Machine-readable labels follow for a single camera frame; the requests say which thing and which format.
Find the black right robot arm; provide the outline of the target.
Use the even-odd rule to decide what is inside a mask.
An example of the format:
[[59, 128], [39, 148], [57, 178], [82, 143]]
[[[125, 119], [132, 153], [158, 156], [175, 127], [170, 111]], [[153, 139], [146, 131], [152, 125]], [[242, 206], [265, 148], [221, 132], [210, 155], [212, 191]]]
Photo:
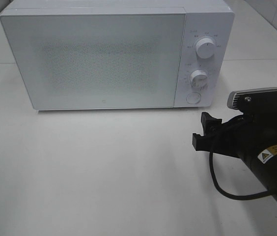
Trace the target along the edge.
[[[192, 145], [197, 151], [209, 153], [209, 170], [216, 190], [238, 201], [272, 196], [277, 201], [277, 112], [238, 115], [227, 122], [201, 114], [203, 135], [193, 134]], [[221, 188], [213, 165], [213, 155], [239, 158], [265, 187], [265, 191], [235, 195]]]

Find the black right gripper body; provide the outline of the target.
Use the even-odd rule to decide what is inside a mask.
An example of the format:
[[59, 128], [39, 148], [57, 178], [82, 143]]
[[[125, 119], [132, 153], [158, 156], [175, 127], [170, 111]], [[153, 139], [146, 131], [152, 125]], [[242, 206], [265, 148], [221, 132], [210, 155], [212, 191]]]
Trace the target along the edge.
[[212, 153], [242, 160], [277, 156], [277, 115], [237, 116], [222, 124], [212, 141]]

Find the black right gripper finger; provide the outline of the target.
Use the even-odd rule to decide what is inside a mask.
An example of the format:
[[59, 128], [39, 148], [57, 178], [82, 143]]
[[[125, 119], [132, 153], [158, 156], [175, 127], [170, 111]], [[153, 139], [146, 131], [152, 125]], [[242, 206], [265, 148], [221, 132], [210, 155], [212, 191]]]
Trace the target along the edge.
[[203, 134], [210, 134], [215, 132], [222, 125], [221, 118], [214, 118], [208, 112], [202, 112], [200, 118]]
[[204, 135], [193, 133], [192, 145], [196, 151], [210, 151], [215, 136], [214, 135]]

